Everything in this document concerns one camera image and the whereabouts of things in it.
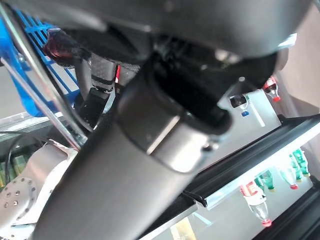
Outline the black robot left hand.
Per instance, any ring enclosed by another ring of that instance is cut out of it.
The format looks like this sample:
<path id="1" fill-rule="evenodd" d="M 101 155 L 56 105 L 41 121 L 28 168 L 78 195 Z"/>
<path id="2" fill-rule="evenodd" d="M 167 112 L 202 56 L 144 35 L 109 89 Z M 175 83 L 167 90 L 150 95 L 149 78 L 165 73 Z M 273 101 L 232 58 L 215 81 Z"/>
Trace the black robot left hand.
<path id="1" fill-rule="evenodd" d="M 219 100 L 263 86 L 310 0 L 9 0 L 82 47 L 139 71 L 112 122 L 89 136 L 53 192 L 36 240 L 135 240 L 233 125 Z"/>

